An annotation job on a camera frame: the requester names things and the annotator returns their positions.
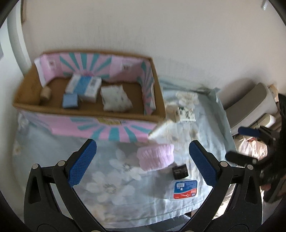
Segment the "blue gripper pad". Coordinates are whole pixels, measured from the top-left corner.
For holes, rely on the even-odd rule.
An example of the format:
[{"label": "blue gripper pad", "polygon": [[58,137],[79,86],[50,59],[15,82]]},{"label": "blue gripper pad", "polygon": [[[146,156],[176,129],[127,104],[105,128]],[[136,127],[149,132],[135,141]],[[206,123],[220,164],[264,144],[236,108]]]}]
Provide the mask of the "blue gripper pad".
[{"label": "blue gripper pad", "polygon": [[219,171],[218,160],[212,153],[207,152],[197,140],[190,143],[189,154],[206,184],[214,187],[217,183],[217,173]]},{"label": "blue gripper pad", "polygon": [[259,136],[260,136],[260,131],[258,129],[252,129],[249,127],[239,127],[238,133],[240,135],[247,135],[247,136],[252,136],[252,137],[256,137],[256,138],[259,138]]},{"label": "blue gripper pad", "polygon": [[74,161],[74,164],[68,172],[68,182],[71,187],[80,183],[84,173],[86,172],[88,166],[90,165],[93,157],[96,154],[96,149],[96,142],[92,139],[88,139],[85,144],[79,149],[79,151],[73,153],[69,158],[72,162],[73,158],[75,158],[72,157],[74,154],[77,157],[79,156],[77,160]]}]

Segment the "cardboard box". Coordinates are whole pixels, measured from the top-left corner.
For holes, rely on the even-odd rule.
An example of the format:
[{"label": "cardboard box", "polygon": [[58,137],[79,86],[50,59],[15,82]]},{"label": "cardboard box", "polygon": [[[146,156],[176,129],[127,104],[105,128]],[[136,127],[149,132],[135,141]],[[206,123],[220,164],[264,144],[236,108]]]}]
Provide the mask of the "cardboard box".
[{"label": "cardboard box", "polygon": [[[125,113],[103,111],[97,102],[81,102],[79,109],[61,106],[73,73],[101,76],[103,86],[123,85],[133,109]],[[48,102],[40,101],[44,86],[52,89]],[[31,122],[58,135],[145,142],[148,133],[166,117],[155,66],[150,57],[108,51],[51,51],[35,60],[16,92],[13,106]]]}]

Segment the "blue and red label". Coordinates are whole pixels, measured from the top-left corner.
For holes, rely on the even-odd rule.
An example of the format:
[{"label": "blue and red label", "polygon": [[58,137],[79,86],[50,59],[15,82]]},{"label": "blue and red label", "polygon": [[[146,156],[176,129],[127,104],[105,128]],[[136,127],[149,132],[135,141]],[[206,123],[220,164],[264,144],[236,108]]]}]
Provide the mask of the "blue and red label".
[{"label": "blue and red label", "polygon": [[197,181],[177,181],[174,188],[174,199],[194,197],[197,187]]}]

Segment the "bed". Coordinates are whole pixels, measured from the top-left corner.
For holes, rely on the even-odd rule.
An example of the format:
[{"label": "bed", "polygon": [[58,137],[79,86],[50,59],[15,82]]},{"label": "bed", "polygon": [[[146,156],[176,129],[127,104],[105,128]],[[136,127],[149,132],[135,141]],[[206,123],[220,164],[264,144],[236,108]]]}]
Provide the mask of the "bed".
[{"label": "bed", "polygon": [[[188,220],[183,215],[198,209],[212,189],[206,185],[189,156],[189,143],[199,140],[218,160],[224,160],[227,151],[235,151],[230,127],[216,89],[192,91],[164,81],[160,82],[160,86],[167,120],[149,134],[149,143],[174,144],[174,163],[162,170],[145,172],[140,168],[135,155],[139,147],[146,146],[145,143],[98,140],[96,156],[80,184],[74,187],[82,202],[106,228],[146,229],[146,225],[152,227],[170,220],[172,223],[169,229],[183,225]],[[193,108],[196,121],[174,122],[172,114],[176,105]],[[18,123],[13,165],[23,191],[34,163],[42,167],[55,165],[59,160],[66,160],[86,140],[52,135],[40,124],[30,123],[21,114]],[[189,171],[187,178],[198,181],[198,193],[195,197],[184,200],[166,199],[165,193],[174,180],[171,167],[184,163]],[[52,186],[52,189],[62,212],[69,215],[56,188]]]}]

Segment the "crumpled plastic bag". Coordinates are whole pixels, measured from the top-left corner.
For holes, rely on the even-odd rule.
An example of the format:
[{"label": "crumpled plastic bag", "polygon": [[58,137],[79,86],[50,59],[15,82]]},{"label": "crumpled plastic bag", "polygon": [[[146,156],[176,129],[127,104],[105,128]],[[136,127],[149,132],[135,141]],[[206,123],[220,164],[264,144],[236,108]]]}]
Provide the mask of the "crumpled plastic bag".
[{"label": "crumpled plastic bag", "polygon": [[248,142],[245,138],[235,139],[235,147],[238,153],[262,160],[267,156],[266,144],[259,141]]}]

